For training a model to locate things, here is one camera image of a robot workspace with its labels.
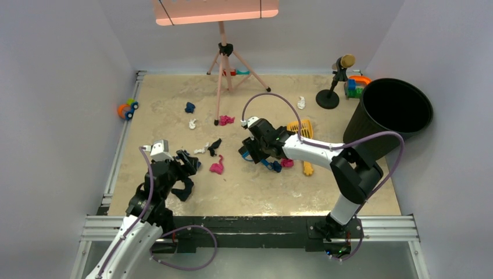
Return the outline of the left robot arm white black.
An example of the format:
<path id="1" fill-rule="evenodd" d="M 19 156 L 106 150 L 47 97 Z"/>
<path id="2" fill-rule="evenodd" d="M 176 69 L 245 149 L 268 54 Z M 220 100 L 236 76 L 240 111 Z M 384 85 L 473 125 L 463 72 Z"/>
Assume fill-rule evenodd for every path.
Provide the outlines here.
<path id="1" fill-rule="evenodd" d="M 191 182 L 199 160 L 183 150 L 175 156 L 167 152 L 147 155 L 149 146 L 139 150 L 147 164 L 144 180 L 130 199 L 117 234 L 87 278 L 130 278 L 155 241 L 175 229 L 166 199 L 176 182 Z"/>

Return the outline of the yellow slotted scoop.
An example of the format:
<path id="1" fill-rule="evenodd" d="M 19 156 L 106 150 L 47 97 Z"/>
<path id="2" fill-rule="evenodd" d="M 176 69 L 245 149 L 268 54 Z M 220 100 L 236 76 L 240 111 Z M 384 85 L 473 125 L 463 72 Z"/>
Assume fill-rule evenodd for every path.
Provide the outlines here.
<path id="1" fill-rule="evenodd" d="M 299 128 L 297 121 L 292 121 L 288 123 L 287 130 L 296 133 L 300 132 L 301 136 L 308 139 L 313 138 L 313 127 L 311 125 L 310 120 L 308 119 L 301 120 L 301 128 Z M 305 176 L 311 176 L 314 173 L 314 169 L 311 163 L 303 161 L 303 173 Z"/>

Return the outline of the blue hand brush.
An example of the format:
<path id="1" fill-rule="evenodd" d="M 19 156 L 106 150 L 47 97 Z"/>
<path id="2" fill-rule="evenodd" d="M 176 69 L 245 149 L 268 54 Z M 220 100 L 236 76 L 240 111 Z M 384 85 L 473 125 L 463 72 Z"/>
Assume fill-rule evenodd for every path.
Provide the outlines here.
<path id="1" fill-rule="evenodd" d="M 253 162 L 253 159 L 250 157 L 250 154 L 248 151 L 244 152 L 242 155 L 242 158 L 246 160 L 247 162 Z M 262 159 L 260 161 L 268 170 L 274 170 L 273 165 L 268 162 L 266 159 Z"/>

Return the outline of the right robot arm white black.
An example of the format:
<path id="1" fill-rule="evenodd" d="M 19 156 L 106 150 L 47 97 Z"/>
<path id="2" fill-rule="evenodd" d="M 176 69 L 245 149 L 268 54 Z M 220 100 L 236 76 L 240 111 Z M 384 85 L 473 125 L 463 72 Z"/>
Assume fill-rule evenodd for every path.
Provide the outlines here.
<path id="1" fill-rule="evenodd" d="M 300 137 L 285 126 L 274 128 L 263 118 L 241 121 L 250 136 L 242 141 L 255 163 L 268 157 L 301 160 L 331 170 L 339 198 L 324 222 L 313 228 L 327 239 L 339 237 L 349 229 L 349 222 L 383 177 L 381 167 L 361 145 L 345 148 Z"/>

